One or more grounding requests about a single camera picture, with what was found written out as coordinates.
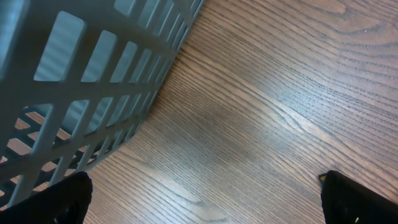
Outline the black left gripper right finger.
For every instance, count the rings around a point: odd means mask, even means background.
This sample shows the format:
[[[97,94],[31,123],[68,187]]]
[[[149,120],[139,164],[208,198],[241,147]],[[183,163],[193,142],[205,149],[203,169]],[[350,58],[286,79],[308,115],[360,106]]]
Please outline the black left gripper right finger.
[[[397,224],[397,204],[336,170],[318,176],[326,224]]]

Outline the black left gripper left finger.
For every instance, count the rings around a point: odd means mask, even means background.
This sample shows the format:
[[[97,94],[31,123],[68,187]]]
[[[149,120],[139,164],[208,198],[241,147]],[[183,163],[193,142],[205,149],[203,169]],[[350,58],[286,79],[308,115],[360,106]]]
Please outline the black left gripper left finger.
[[[93,183],[86,172],[61,182],[1,212],[1,224],[84,222]]]

